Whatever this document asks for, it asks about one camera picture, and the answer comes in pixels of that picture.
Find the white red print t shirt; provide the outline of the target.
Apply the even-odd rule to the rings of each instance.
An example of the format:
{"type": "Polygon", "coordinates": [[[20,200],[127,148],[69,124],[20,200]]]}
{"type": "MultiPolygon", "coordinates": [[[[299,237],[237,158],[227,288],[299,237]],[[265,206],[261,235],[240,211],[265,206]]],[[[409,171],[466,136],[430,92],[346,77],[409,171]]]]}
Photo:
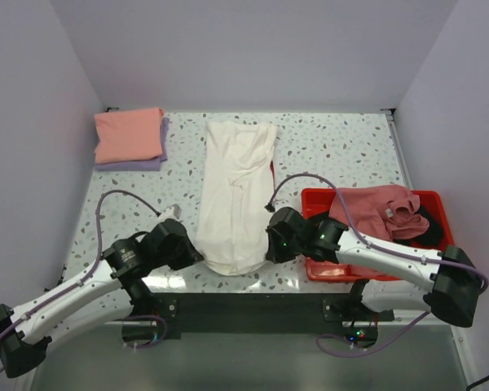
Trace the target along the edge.
{"type": "Polygon", "coordinates": [[[207,124],[196,248],[220,275],[248,274],[266,263],[276,136],[272,123],[207,124]]]}

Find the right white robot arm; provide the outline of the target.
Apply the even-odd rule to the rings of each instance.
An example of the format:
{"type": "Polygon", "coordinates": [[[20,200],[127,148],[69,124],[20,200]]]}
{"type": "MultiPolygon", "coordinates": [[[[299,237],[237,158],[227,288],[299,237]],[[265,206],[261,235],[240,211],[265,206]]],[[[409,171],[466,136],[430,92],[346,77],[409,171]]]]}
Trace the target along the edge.
{"type": "Polygon", "coordinates": [[[275,209],[266,228],[266,258],[276,264],[298,256],[317,262],[361,266],[394,277],[394,288],[366,283],[346,303],[358,320],[386,310],[423,310],[457,327],[472,327],[478,298],[489,284],[464,250],[412,248],[365,235],[352,226],[325,217],[304,218],[291,207],[275,209]]]}

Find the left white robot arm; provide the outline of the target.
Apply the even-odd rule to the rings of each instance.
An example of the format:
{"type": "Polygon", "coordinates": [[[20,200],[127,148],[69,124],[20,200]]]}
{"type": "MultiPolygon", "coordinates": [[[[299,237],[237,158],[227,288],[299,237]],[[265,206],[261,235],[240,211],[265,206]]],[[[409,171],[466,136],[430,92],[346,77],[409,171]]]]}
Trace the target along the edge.
{"type": "Polygon", "coordinates": [[[99,261],[42,296],[11,308],[0,305],[0,360],[9,378],[26,374],[46,358],[50,332],[94,300],[117,289],[128,296],[123,308],[133,319],[156,313],[143,281],[162,266],[181,270],[202,261],[182,223],[168,218],[150,232],[115,241],[99,261]]]}

